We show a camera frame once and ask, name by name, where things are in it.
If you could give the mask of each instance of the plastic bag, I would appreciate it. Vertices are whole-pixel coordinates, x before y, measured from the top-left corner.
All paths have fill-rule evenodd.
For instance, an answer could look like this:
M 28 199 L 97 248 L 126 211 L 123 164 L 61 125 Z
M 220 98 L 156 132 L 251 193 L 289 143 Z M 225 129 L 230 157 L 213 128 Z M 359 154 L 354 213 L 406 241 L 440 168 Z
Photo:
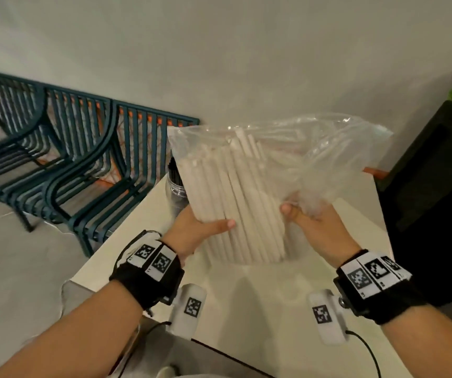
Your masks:
M 313 114 L 228 127 L 169 127 L 169 140 L 198 220 L 235 219 L 205 244 L 217 258 L 260 264 L 287 258 L 284 201 L 310 215 L 380 159 L 392 132 L 344 114 Z

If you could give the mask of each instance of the white table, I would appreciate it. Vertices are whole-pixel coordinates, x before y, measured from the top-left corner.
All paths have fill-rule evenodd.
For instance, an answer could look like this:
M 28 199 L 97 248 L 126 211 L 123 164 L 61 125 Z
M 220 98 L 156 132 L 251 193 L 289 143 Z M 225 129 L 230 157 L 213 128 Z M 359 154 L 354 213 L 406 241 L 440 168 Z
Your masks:
M 137 206 L 112 236 L 72 278 L 76 284 L 98 291 L 107 284 L 121 250 L 143 229 L 165 232 L 172 215 L 163 179 Z M 361 246 L 391 254 L 391 247 L 373 178 L 361 174 L 333 205 Z M 182 284 L 207 290 L 207 300 L 194 336 L 217 350 L 276 377 L 375 377 L 367 349 L 357 339 L 340 346 L 325 346 L 318 335 L 306 296 L 330 288 L 335 271 L 308 244 L 298 261 L 266 266 L 223 264 L 203 252 L 186 262 Z M 154 308 L 157 321 L 166 321 L 170 307 Z M 380 327 L 346 313 L 349 329 L 359 333 L 373 349 L 384 377 L 410 377 Z

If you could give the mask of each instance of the white wall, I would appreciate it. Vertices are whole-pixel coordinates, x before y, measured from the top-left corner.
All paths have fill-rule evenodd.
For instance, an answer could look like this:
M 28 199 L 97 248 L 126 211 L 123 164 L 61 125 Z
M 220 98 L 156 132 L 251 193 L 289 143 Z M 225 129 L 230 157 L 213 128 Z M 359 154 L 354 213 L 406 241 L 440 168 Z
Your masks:
M 0 71 L 209 124 L 360 115 L 390 169 L 452 86 L 452 0 L 0 0 Z

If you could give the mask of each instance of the white device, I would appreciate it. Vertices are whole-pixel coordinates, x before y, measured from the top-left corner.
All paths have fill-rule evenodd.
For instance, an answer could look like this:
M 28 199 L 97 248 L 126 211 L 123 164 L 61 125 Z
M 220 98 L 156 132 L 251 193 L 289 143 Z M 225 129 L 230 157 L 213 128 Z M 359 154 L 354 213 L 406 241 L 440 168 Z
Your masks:
M 207 292 L 196 284 L 186 284 L 179 288 L 172 303 L 172 313 L 167 331 L 175 336 L 191 340 L 196 328 L 201 312 L 205 305 Z
M 343 307 L 339 304 L 340 297 L 333 295 L 329 289 L 311 292 L 308 303 L 313 312 L 317 330 L 326 345 L 339 345 L 349 339 Z

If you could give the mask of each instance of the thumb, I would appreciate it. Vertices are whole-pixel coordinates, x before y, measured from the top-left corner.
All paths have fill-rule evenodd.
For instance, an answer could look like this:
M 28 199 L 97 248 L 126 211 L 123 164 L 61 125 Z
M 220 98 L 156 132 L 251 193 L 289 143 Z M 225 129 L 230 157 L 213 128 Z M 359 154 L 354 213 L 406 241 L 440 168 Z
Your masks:
M 300 207 L 293 206 L 290 203 L 284 203 L 280 206 L 280 212 L 286 217 L 288 221 L 296 223 L 299 227 L 304 227 L 309 220 L 307 215 L 303 213 Z
M 204 237 L 209 237 L 212 235 L 218 235 L 223 232 L 227 232 L 230 229 L 234 228 L 236 225 L 235 220 L 233 219 L 222 219 L 212 221 L 210 223 L 202 224 L 202 234 Z

